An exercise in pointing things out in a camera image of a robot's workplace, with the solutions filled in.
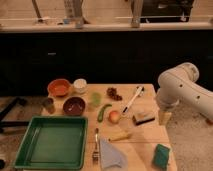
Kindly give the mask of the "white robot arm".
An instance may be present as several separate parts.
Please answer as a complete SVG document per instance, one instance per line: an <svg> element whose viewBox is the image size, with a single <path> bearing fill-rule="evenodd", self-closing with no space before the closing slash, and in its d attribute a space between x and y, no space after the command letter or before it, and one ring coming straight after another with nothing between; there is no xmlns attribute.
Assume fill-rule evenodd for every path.
<svg viewBox="0 0 213 171"><path fill-rule="evenodd" d="M163 118L180 101L197 109L209 125L213 126L213 92L199 86L198 68L189 62L162 72L158 77L156 103Z"/></svg>

